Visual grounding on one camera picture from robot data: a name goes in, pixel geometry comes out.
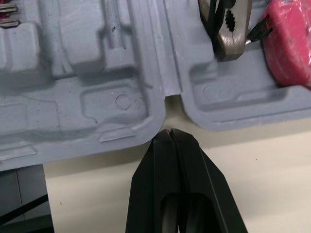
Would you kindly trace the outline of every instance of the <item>pliers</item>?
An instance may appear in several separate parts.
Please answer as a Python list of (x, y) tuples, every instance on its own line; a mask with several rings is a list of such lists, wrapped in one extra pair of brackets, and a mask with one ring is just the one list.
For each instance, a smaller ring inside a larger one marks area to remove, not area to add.
[(272, 28), (262, 31), (265, 18), (248, 31), (252, 0), (198, 0), (201, 21), (220, 61), (236, 60), (245, 45), (267, 36)]

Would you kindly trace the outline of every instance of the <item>metal tool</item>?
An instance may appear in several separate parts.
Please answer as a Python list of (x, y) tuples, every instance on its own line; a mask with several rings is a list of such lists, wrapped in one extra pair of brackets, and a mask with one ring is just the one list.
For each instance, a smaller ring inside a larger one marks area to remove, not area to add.
[(5, 18), (0, 20), (0, 28), (15, 28), (20, 24), (19, 20), (12, 18)]
[(199, 0), (199, 7), (219, 59), (240, 57), (245, 49), (252, 0)]
[(17, 12), (18, 8), (15, 4), (12, 3), (4, 3), (0, 4), (0, 14), (10, 14)]

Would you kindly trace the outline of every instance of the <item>molded compartment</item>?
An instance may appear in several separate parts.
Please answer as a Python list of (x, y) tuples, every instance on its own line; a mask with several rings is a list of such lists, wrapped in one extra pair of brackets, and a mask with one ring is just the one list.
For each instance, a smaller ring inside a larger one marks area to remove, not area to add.
[[(196, 0), (158, 0), (167, 15), (184, 109), (193, 122), (231, 130), (311, 116), (311, 92), (280, 87), (270, 74), (260, 42), (236, 61), (217, 62), (201, 24)], [(250, 28), (265, 1), (253, 1)]]
[(132, 147), (160, 130), (145, 0), (12, 2), (22, 24), (0, 30), (0, 170)]

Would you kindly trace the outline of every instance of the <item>pliers jaw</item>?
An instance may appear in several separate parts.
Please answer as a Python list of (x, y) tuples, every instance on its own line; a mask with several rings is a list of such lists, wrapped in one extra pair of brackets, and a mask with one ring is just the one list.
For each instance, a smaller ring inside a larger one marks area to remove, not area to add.
[(238, 59), (245, 49), (252, 0), (198, 1), (201, 20), (218, 59)]

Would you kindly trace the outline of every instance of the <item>gray plastic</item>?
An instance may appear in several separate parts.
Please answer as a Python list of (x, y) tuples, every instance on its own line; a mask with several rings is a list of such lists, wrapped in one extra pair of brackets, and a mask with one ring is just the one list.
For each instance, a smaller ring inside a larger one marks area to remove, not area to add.
[[(260, 43), (217, 63), (197, 0), (14, 0), (0, 29), (0, 170), (140, 145), (166, 96), (226, 130), (311, 116), (311, 92), (279, 88)], [(266, 5), (253, 2), (251, 22)]]

